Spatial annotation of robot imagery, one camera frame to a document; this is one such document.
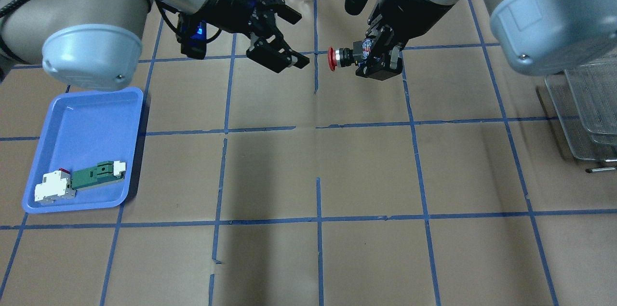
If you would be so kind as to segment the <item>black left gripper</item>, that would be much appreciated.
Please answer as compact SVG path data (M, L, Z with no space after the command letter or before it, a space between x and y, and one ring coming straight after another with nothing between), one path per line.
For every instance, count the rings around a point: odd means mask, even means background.
M207 45L225 31L247 36L250 45L245 56L275 73L306 67L310 59L294 51L277 27L269 27L269 11L291 25L302 19L302 14L285 0L207 0L196 12L179 12L175 33L180 52L203 59Z

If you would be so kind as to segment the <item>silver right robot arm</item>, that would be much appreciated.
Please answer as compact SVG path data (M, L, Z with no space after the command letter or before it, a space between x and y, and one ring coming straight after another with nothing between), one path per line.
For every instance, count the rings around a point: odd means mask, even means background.
M345 0L350 15L368 0ZM328 65L356 66L356 75L387 80L402 72L400 51L425 35L460 0L378 0L364 38L352 49L329 49ZM551 75L616 47L617 0L484 0L491 32L510 67Z

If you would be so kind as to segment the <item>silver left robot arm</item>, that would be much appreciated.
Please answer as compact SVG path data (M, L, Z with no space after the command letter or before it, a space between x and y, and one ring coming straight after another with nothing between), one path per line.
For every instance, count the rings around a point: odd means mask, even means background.
M71 86L121 90L132 82L152 6L178 14L169 28L188 58L205 57L212 25L245 35L247 58L271 71L309 64L276 25L277 17L302 18L284 0L1 0L1 79L16 65L39 64Z

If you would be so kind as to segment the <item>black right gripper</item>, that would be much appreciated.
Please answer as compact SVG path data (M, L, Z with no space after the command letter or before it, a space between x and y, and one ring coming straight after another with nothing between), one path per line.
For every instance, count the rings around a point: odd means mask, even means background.
M401 46L423 36L457 0L378 0L368 19L356 76L387 80L401 75ZM348 14L359 15L368 0L345 0Z

